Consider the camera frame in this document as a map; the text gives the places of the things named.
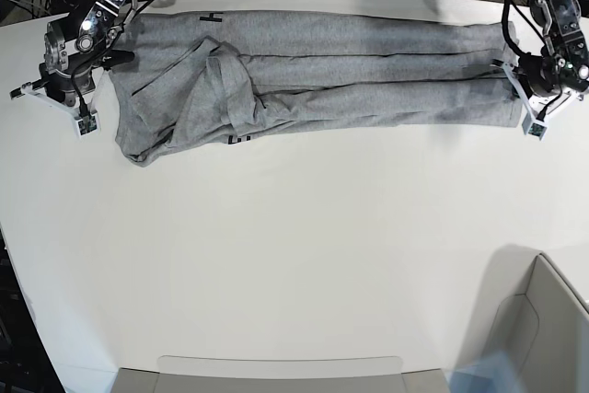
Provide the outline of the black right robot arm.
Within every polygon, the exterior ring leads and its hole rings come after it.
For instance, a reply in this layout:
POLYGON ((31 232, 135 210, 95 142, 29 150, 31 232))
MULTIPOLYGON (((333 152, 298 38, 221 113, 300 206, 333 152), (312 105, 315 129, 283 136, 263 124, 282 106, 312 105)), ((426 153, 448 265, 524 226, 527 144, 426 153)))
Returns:
POLYGON ((87 0, 49 22, 40 78, 12 90, 10 97, 35 98, 64 112, 80 135, 96 131, 98 112, 85 100, 96 88, 93 71, 133 59, 131 52, 113 46, 140 11, 138 0, 87 0))

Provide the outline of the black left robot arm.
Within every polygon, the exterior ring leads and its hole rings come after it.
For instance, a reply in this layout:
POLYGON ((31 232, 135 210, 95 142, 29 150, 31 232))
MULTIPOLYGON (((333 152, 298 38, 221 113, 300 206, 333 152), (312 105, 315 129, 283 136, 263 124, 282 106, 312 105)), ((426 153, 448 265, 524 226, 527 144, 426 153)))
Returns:
POLYGON ((524 133, 541 139, 549 121, 588 93, 588 45, 580 26, 577 0, 528 0, 532 28, 543 42, 539 55, 522 51, 510 35, 508 17, 512 0, 503 0, 502 36, 516 55, 517 64, 495 60, 522 100, 524 133))

